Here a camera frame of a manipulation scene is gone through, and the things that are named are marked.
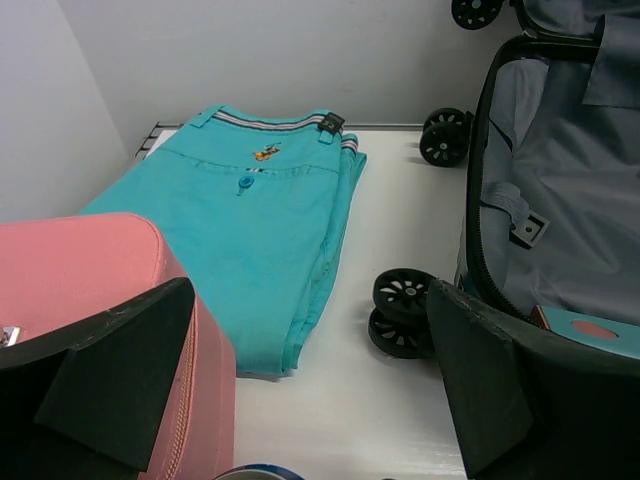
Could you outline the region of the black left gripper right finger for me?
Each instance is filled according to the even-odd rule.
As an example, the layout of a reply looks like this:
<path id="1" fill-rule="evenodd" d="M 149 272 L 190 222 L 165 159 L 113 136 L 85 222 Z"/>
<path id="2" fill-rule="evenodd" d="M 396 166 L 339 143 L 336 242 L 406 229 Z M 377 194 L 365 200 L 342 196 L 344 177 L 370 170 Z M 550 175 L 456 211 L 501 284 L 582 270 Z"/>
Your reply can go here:
<path id="1" fill-rule="evenodd" d="M 638 478 L 638 360 L 438 280 L 427 314 L 468 478 Z"/>

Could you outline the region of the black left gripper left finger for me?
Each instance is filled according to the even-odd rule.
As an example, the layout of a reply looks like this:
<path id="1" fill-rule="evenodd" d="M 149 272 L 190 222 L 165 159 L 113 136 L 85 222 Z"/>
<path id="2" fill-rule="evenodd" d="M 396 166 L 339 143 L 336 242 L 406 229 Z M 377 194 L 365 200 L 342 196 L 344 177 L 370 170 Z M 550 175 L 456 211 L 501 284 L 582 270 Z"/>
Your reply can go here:
<path id="1" fill-rule="evenodd" d="M 149 467 L 195 292 L 175 278 L 1 350 L 4 479 L 135 479 Z"/>

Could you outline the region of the blue pepsi can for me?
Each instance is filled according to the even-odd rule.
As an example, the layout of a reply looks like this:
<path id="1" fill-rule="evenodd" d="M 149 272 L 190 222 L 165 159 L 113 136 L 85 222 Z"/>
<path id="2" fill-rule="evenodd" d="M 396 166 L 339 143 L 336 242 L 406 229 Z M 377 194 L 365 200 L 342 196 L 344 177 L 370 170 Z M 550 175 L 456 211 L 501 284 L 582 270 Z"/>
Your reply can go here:
<path id="1" fill-rule="evenodd" d="M 299 474 L 273 464 L 248 464 L 235 467 L 215 480 L 304 480 Z"/>

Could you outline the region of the turquoise shorts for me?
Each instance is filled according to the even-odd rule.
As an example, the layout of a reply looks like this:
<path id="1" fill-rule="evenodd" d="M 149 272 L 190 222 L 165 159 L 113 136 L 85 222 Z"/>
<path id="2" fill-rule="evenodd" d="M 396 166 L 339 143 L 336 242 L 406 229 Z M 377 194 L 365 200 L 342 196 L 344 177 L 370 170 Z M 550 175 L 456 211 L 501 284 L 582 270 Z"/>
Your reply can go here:
<path id="1" fill-rule="evenodd" d="M 259 118 L 213 106 L 92 200 L 158 227 L 243 374 L 280 377 L 330 297 L 366 164 L 328 110 Z"/>

